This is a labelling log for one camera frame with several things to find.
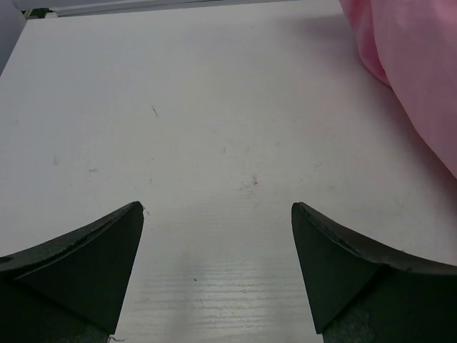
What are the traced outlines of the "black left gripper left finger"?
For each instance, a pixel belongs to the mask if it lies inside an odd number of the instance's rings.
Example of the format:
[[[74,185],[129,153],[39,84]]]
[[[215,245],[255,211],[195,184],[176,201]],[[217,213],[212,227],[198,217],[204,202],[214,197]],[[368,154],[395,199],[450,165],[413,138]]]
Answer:
[[[107,342],[115,333],[144,225],[131,202],[1,258],[2,342]]]

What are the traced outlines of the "pink pillowcase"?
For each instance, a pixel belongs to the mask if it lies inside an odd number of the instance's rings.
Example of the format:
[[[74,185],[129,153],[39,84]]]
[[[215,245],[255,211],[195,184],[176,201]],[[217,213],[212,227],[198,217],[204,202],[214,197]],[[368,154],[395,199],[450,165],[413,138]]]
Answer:
[[[456,173],[456,2],[341,1],[361,61]]]

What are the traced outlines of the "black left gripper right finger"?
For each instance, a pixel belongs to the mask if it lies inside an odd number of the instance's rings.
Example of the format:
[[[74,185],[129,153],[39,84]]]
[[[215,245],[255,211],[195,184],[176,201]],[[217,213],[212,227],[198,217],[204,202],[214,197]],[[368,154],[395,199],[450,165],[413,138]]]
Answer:
[[[293,238],[325,342],[454,342],[456,267],[407,254],[302,202]]]

